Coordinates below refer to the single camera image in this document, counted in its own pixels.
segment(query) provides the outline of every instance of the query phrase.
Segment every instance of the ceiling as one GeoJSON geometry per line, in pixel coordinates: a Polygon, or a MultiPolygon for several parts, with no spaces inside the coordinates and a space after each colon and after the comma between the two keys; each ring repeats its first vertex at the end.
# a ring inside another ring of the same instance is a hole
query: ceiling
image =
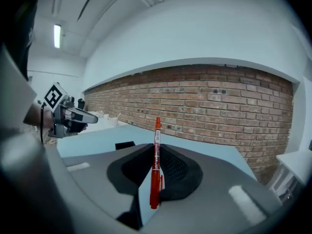
{"type": "Polygon", "coordinates": [[[35,42],[54,46],[54,24],[62,26],[61,51],[88,58],[123,21],[163,0],[39,0],[35,42]]]}

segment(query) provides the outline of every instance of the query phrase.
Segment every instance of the ceiling light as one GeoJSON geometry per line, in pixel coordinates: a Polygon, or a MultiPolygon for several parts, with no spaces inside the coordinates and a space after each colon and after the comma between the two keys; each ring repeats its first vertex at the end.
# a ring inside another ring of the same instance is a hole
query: ceiling light
{"type": "Polygon", "coordinates": [[[58,24],[54,25],[54,47],[58,49],[60,47],[60,25],[58,24]]]}

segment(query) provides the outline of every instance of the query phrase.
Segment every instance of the black cable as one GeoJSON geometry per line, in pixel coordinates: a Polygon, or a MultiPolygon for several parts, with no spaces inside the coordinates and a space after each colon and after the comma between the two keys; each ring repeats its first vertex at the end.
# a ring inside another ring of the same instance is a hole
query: black cable
{"type": "Polygon", "coordinates": [[[43,144],[42,130],[43,130],[43,109],[46,106],[45,102],[41,106],[41,116],[40,116],[40,138],[43,144]]]}

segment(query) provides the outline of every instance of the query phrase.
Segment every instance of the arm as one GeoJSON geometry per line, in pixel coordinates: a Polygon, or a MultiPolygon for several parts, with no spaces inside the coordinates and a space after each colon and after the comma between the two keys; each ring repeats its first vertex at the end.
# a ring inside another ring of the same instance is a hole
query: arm
{"type": "MultiPolygon", "coordinates": [[[[24,119],[24,123],[33,126],[40,126],[40,111],[41,106],[39,104],[33,103],[28,110],[28,113],[24,119]]],[[[49,108],[44,108],[43,110],[43,127],[53,128],[52,113],[49,108]]]]}

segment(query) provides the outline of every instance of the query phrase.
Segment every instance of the brick wall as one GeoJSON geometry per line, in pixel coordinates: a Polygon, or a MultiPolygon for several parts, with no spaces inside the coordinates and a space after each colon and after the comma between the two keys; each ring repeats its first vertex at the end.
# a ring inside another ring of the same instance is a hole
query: brick wall
{"type": "Polygon", "coordinates": [[[251,68],[169,67],[126,76],[85,93],[89,111],[196,141],[235,146],[266,183],[284,153],[293,116],[292,84],[251,68]]]}

